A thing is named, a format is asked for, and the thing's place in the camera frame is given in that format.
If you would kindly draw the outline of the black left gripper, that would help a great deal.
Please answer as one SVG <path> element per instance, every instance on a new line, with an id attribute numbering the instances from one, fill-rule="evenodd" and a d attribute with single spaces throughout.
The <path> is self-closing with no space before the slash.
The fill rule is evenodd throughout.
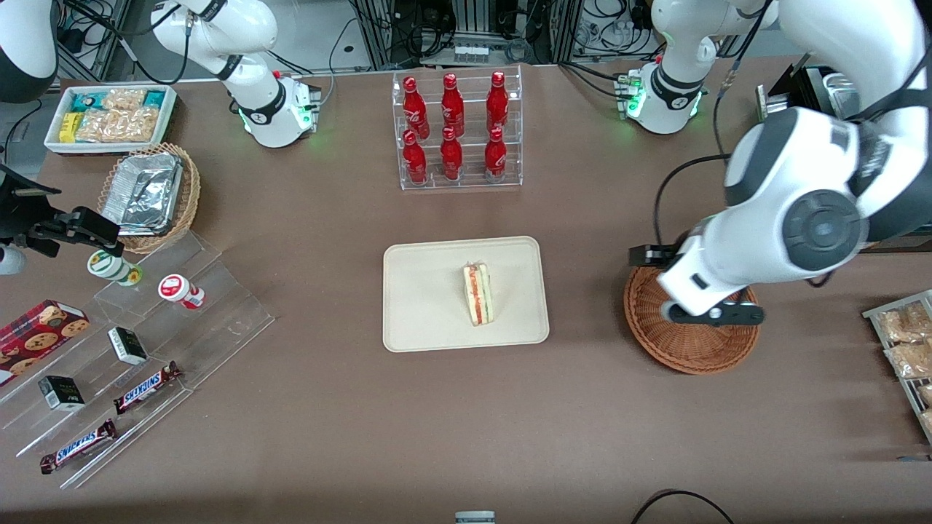
<path id="1" fill-rule="evenodd" d="M 630 266 L 671 266 L 680 256 L 682 245 L 644 245 L 630 248 Z"/>

